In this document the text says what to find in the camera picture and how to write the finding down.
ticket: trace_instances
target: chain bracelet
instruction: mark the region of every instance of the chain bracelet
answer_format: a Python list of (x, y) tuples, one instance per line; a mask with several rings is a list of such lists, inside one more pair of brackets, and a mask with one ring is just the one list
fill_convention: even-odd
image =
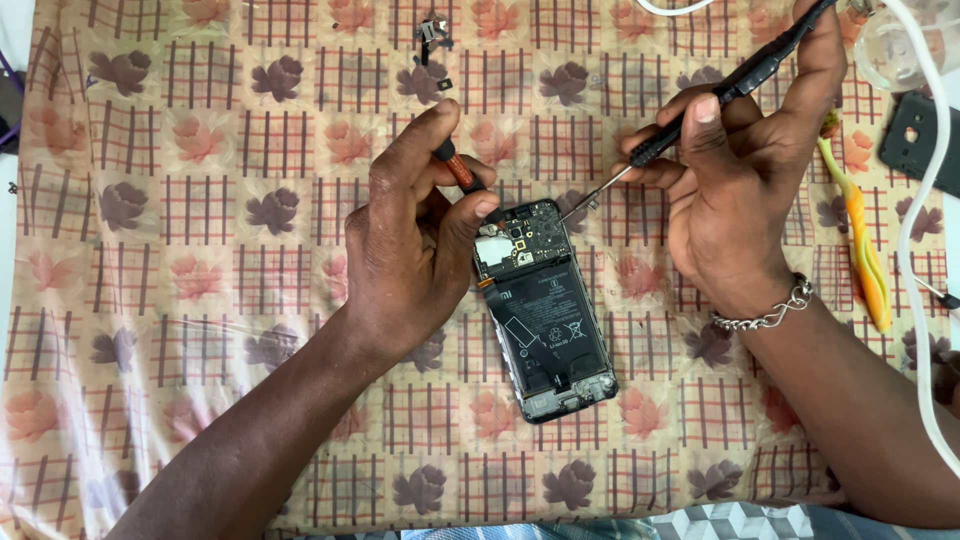
[(764, 315), (757, 319), (728, 319), (714, 311), (710, 314), (713, 317), (713, 322), (724, 330), (756, 330), (773, 328), (780, 324), (788, 309), (799, 311), (806, 308), (810, 304), (810, 298), (813, 294), (813, 285), (810, 284), (805, 275), (800, 272), (794, 272), (793, 275), (797, 278), (797, 284), (790, 290), (789, 300), (774, 306), (774, 309), (779, 310), (776, 313)]

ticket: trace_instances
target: circuit board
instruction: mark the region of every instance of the circuit board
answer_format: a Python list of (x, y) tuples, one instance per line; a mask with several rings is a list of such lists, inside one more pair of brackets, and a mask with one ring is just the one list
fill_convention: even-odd
[(481, 235), (476, 239), (473, 260), (480, 281), (570, 253), (560, 209), (552, 200), (520, 205), (505, 210), (504, 216), (506, 233), (497, 237)]

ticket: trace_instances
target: man's right hand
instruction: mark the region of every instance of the man's right hand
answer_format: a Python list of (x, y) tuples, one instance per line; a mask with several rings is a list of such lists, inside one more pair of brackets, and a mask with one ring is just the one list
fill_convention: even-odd
[[(814, 0), (798, 0), (794, 15)], [(689, 163), (655, 160), (624, 175), (667, 190), (669, 248), (677, 270), (724, 316), (756, 318), (789, 296), (795, 279), (780, 238), (821, 123), (847, 72), (836, 11), (830, 8), (801, 41), (798, 74), (780, 110), (764, 117), (753, 98), (720, 113), (710, 85), (678, 94), (657, 124), (625, 137), (630, 152), (686, 110), (680, 146)], [(626, 166), (613, 166), (617, 173)]]

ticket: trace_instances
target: red screwdriver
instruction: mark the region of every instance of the red screwdriver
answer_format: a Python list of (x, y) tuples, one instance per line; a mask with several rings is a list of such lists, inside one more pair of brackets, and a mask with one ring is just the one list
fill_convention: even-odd
[[(487, 189), (487, 187), (483, 185), (483, 182), (480, 182), (480, 179), (477, 178), (477, 175), (467, 169), (467, 164), (464, 163), (460, 155), (457, 154), (457, 149), (453, 146), (453, 141), (450, 140), (450, 137), (447, 137), (443, 144), (440, 145), (440, 148), (437, 148), (431, 152), (431, 154), (433, 154), (434, 158), (446, 164), (446, 168), (450, 169), (450, 172), (453, 173), (453, 178), (457, 179), (457, 185), (460, 186), (460, 190), (464, 192), (464, 195), (479, 191), (480, 189)], [(500, 207), (490, 212), (483, 222), (486, 225), (496, 225), (500, 231), (507, 230), (507, 223), (504, 220), (503, 210), (500, 209)]]

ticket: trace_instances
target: man's left hand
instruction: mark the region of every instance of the man's left hand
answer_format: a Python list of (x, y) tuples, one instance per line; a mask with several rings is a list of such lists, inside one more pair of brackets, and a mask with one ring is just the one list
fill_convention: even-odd
[[(438, 185), (456, 185), (430, 152), (453, 133), (460, 107), (444, 99), (410, 123), (373, 162), (370, 203), (347, 218), (349, 297), (344, 328), (363, 376), (379, 377), (427, 340), (467, 292), (473, 238), (499, 204), (488, 190), (450, 205)], [(485, 185), (495, 172), (470, 157)]]

